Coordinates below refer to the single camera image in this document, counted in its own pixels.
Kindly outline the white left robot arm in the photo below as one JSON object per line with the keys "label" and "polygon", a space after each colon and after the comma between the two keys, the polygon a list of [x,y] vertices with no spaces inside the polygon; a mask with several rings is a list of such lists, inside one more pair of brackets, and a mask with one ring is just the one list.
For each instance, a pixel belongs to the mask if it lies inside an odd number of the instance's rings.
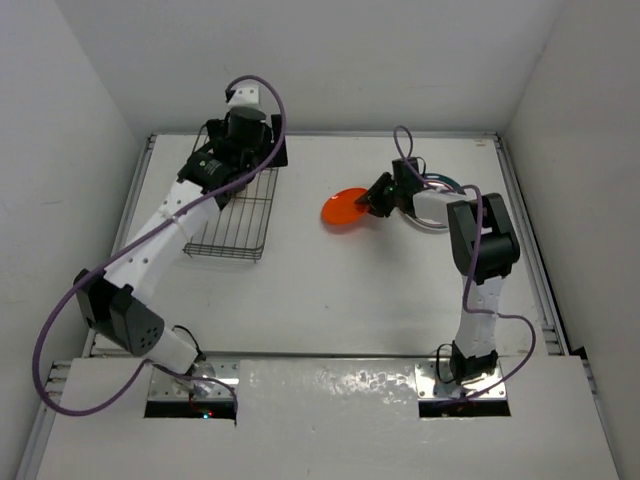
{"label": "white left robot arm", "polygon": [[287,162],[283,117],[231,108],[205,124],[208,139],[177,173],[169,192],[127,245],[122,257],[96,275],[81,271],[74,284],[88,326],[133,356],[179,375],[202,359],[175,334],[149,303],[161,277],[187,242],[256,174],[261,164]]}

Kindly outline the orange plate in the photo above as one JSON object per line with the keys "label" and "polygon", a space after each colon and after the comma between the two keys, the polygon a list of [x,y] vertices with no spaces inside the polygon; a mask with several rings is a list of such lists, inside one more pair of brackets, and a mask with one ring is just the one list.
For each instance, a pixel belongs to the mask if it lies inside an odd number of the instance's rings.
{"label": "orange plate", "polygon": [[320,220],[323,226],[346,228],[356,225],[369,213],[369,205],[354,203],[365,190],[367,189],[363,187],[350,187],[331,195],[320,210]]}

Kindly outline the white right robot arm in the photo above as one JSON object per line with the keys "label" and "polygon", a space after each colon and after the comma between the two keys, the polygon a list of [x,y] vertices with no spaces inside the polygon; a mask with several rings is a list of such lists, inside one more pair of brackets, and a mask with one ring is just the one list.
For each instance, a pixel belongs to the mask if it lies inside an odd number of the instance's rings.
{"label": "white right robot arm", "polygon": [[452,381],[462,384],[492,372],[497,365],[495,325],[506,277],[520,258],[520,245],[503,197],[472,195],[452,179],[411,170],[418,159],[392,162],[351,204],[358,212],[388,217],[395,209],[449,233],[454,264],[463,280],[461,319],[451,343]]}

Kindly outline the white plate teal rim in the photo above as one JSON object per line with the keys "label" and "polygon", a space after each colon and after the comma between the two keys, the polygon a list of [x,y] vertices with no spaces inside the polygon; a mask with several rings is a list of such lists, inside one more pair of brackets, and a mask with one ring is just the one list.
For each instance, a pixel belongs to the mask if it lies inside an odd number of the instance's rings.
{"label": "white plate teal rim", "polygon": [[426,184],[409,197],[410,205],[400,209],[403,217],[423,230],[437,233],[449,230],[447,206],[461,200],[461,185],[445,175],[423,174]]}

